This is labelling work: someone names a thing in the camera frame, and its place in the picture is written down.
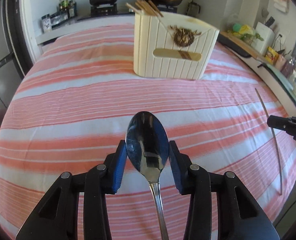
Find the black gas cooktop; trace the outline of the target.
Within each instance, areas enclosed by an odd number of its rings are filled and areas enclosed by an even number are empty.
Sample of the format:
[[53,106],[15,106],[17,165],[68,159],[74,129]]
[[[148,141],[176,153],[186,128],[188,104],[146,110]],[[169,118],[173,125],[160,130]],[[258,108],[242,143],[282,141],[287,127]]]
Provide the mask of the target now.
[[[177,7],[168,5],[158,5],[157,8],[160,11],[177,13]],[[119,11],[117,8],[117,4],[98,8],[91,7],[91,13],[89,15],[79,17],[77,21],[88,20],[91,18],[114,17],[121,15],[134,15],[134,11],[132,9],[128,9],[126,11]]]

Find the spice jar rack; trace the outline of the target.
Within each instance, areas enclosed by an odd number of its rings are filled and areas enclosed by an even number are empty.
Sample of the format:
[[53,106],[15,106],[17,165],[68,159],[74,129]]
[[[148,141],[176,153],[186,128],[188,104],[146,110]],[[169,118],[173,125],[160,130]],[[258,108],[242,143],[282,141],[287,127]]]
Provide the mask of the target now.
[[58,11],[50,16],[51,27],[55,28],[68,20],[68,13],[65,11]]

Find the wooden cutting board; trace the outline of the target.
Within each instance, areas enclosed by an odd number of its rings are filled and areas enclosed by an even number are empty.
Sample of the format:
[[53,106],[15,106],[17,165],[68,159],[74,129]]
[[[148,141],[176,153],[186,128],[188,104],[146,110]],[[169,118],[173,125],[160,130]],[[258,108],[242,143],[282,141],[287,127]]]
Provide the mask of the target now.
[[259,52],[257,52],[254,48],[252,48],[250,45],[246,44],[242,40],[238,39],[237,37],[233,36],[232,34],[229,34],[225,31],[220,31],[220,35],[224,36],[225,38],[229,39],[231,42],[242,48],[244,51],[246,51],[249,55],[251,55],[256,60],[262,61],[264,63],[268,63],[268,61],[265,59],[264,56],[262,56]]

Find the grey steel refrigerator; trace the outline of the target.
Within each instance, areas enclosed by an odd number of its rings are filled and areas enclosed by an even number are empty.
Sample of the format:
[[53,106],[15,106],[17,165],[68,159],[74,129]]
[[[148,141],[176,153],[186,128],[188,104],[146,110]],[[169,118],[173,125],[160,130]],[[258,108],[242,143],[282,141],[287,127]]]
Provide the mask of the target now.
[[23,79],[23,73],[11,44],[5,2],[6,0],[0,0],[0,123]]

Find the bag of sponges rack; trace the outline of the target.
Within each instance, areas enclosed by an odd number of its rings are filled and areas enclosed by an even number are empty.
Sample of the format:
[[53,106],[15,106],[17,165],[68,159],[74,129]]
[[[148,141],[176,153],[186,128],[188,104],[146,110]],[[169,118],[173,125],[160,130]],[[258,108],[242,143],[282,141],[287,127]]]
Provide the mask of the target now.
[[262,36],[253,27],[243,24],[237,14],[230,15],[227,18],[227,33],[235,36],[250,46],[257,40],[264,41]]

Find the green dish mat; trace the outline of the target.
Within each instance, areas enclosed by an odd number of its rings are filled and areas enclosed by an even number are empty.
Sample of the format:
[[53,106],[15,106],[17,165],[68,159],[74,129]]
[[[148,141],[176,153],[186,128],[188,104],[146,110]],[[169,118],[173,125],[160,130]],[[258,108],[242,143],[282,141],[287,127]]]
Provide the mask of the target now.
[[283,88],[283,90],[286,92],[286,94],[290,97],[291,101],[294,103],[296,107],[296,95],[293,91],[293,87],[288,81],[284,75],[277,70],[277,68],[273,67],[270,64],[262,63],[258,66],[258,68],[264,67],[273,77],[274,79],[279,83],[279,85]]

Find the condiment bottles cluster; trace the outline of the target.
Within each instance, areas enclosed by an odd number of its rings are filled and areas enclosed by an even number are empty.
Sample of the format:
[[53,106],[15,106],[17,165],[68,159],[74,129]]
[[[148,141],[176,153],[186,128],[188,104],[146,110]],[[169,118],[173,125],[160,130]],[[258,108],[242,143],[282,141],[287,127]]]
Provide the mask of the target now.
[[64,20],[77,17],[76,0],[60,0],[59,12],[63,14]]

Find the pink white striped tablecloth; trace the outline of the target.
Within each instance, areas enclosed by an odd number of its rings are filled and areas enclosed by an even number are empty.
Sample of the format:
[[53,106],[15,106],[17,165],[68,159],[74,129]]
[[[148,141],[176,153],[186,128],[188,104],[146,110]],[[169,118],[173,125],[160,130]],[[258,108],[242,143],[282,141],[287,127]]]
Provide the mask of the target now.
[[14,238],[65,171],[87,172],[153,113],[168,138],[207,171],[233,171],[269,219],[296,181],[296,142],[271,131],[286,116],[269,87],[216,44],[200,80],[146,79],[133,70],[130,24],[57,39],[19,85],[0,129],[0,225]]

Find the white jar with pattern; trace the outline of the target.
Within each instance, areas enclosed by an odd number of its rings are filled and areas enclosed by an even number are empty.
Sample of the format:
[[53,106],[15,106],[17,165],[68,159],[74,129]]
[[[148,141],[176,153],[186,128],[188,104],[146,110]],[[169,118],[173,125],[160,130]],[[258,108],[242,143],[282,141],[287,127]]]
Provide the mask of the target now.
[[46,14],[42,16],[41,21],[42,21],[43,32],[44,33],[50,32],[52,30],[50,15]]

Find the wooden chopstick crossing spoon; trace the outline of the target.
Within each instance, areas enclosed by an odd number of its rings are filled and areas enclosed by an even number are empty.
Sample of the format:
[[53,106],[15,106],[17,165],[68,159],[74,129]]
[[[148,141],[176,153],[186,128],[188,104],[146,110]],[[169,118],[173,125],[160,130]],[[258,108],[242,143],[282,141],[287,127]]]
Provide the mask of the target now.
[[144,0],[137,0],[142,6],[144,6],[151,14],[151,16],[158,16],[154,9]]

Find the yellow snack packet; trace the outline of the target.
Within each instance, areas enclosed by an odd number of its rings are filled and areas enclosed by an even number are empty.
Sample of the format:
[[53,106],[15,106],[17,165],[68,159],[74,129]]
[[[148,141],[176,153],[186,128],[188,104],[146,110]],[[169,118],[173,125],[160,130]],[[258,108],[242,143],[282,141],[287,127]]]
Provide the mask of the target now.
[[269,62],[269,64],[275,65],[278,57],[279,57],[278,52],[275,51],[272,47],[268,46],[265,59]]

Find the dark french press jug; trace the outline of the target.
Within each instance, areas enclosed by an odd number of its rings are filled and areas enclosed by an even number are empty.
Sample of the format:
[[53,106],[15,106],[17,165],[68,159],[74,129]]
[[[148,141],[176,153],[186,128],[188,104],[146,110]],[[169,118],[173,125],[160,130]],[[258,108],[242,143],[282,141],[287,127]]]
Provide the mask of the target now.
[[188,3],[185,14],[190,17],[197,17],[201,12],[201,6],[193,0]]

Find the white knife block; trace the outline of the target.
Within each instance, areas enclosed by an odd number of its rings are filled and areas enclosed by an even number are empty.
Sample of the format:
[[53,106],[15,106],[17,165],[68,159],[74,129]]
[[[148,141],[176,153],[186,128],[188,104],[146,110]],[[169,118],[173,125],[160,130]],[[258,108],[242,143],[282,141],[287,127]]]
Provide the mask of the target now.
[[254,48],[262,56],[265,56],[268,47],[270,47],[273,43],[275,33],[270,27],[267,27],[261,22],[257,23],[255,31],[263,40],[260,40],[258,38],[254,39],[251,47]]

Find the cream ribbed utensil holder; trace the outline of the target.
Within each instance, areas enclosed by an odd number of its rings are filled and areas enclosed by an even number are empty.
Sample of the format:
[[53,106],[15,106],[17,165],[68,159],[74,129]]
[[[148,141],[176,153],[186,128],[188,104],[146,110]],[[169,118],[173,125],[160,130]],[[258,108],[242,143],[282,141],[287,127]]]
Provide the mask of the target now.
[[[141,77],[199,80],[213,52],[219,30],[187,15],[135,14],[133,70]],[[192,60],[182,59],[187,51]]]

